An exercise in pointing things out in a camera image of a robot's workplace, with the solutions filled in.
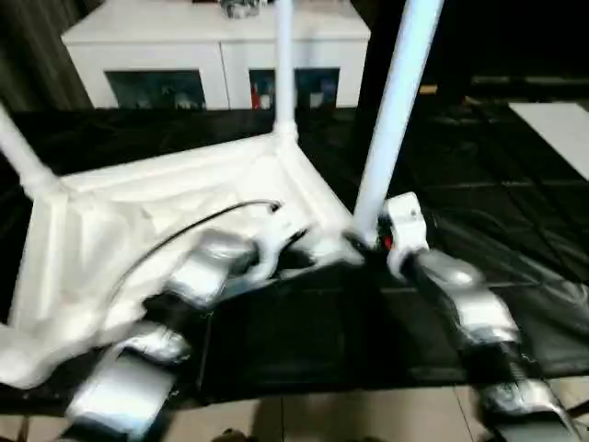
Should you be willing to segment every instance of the white tubular frame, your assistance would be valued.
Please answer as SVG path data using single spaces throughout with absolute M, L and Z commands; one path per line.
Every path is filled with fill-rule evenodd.
M 31 200 L 39 192 L 57 188 L 59 180 L 40 162 L 2 104 L 0 104 L 0 149 L 17 172 L 20 184 Z
M 293 0 L 276 1 L 276 120 L 274 132 L 296 136 Z
M 444 0 L 407 0 L 354 209 L 354 226 L 374 243 Z

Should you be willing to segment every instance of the black cable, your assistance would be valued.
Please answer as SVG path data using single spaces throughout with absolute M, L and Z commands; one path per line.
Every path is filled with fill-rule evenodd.
M 230 205 L 230 206 L 226 207 L 225 209 L 219 210 L 219 211 L 214 212 L 204 218 L 194 221 L 193 223 L 190 223 L 187 226 L 181 228 L 180 230 L 172 233 L 167 238 L 162 239 L 154 247 L 152 247 L 150 250 L 146 251 L 142 256 L 140 256 L 137 259 L 137 261 L 135 261 L 131 266 L 129 266 L 129 268 L 119 277 L 117 282 L 113 285 L 113 287 L 109 293 L 108 299 L 106 300 L 106 306 L 104 307 L 103 316 L 100 319 L 100 321 L 98 322 L 98 326 L 97 326 L 97 329 L 96 329 L 95 335 L 94 335 L 95 346 L 98 346 L 98 344 L 99 344 L 100 331 L 104 327 L 105 321 L 106 321 L 107 317 L 109 316 L 110 308 L 112 307 L 112 304 L 116 300 L 117 295 L 119 294 L 122 285 L 129 278 L 129 276 L 131 276 L 131 274 L 133 274 L 133 272 L 135 270 L 137 270 L 137 268 L 141 264 L 143 264 L 145 261 L 147 261 L 149 258 L 151 258 L 156 252 L 160 251 L 167 244 L 169 244 L 170 242 L 174 241 L 175 239 L 185 235 L 186 233 L 193 230 L 194 228 L 201 226 L 202 224 L 207 223 L 207 222 L 209 222 L 209 221 L 211 221 L 221 215 L 228 214 L 229 212 L 233 212 L 234 210 L 240 209 L 242 207 L 248 207 L 250 205 L 267 205 L 270 207 L 270 209 L 273 213 L 282 207 L 282 203 L 280 203 L 278 201 L 273 201 L 273 200 L 249 200 L 249 201 L 244 201 L 242 203 Z

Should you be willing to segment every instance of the floor tile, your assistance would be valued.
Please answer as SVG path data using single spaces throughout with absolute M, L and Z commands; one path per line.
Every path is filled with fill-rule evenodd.
M 284 398 L 285 442 L 470 442 L 452 389 Z
M 63 418 L 33 416 L 30 418 L 29 439 L 27 442 L 48 442 L 56 440 L 67 427 Z
M 552 379 L 550 385 L 567 407 L 589 400 L 588 377 Z
M 454 391 L 456 392 L 456 396 L 458 397 L 458 400 L 460 402 L 462 413 L 464 414 L 464 417 L 467 420 L 468 430 L 470 431 L 472 440 L 483 440 L 484 437 L 486 437 L 489 434 L 489 432 L 475 417 L 476 409 L 474 401 L 474 392 L 472 391 L 472 388 L 456 387 L 454 388 Z
M 0 437 L 15 440 L 22 422 L 22 416 L 0 416 Z
M 256 436 L 259 442 L 280 442 L 281 399 L 231 402 L 179 412 L 165 441 L 210 442 L 229 428 Z

